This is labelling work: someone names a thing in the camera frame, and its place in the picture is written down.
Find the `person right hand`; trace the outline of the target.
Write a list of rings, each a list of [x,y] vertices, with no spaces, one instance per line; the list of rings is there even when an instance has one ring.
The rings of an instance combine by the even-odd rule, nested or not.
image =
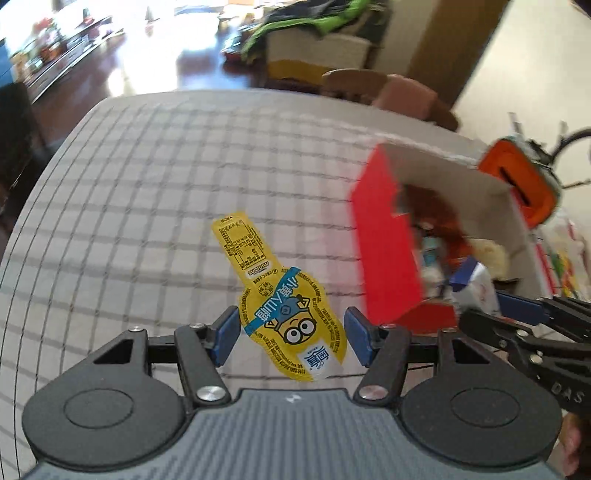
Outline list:
[[[590,421],[567,413],[562,422],[559,441],[563,448],[563,473],[567,477],[590,478]]]

